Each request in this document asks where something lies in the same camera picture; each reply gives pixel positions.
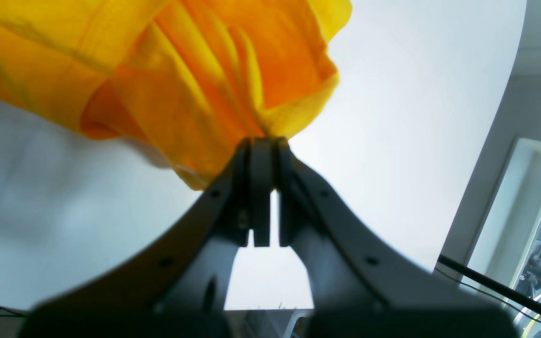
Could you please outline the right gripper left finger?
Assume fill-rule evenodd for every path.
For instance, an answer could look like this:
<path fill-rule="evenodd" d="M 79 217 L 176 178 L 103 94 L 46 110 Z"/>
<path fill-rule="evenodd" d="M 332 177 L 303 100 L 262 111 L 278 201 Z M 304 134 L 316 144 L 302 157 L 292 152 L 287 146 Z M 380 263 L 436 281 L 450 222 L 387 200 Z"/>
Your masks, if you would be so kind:
<path fill-rule="evenodd" d="M 38 306 L 22 338 L 230 338 L 236 254 L 270 244 L 271 141 L 245 139 L 220 176 L 142 252 Z"/>

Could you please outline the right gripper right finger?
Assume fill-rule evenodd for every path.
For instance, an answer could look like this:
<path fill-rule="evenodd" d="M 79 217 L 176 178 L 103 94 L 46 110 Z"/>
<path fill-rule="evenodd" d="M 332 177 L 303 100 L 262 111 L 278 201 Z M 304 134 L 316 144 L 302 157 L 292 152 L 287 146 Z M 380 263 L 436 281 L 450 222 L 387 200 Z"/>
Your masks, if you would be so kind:
<path fill-rule="evenodd" d="M 306 268 L 308 338 L 516 338 L 496 305 L 432 276 L 364 225 L 330 184 L 275 141 L 279 243 Z"/>

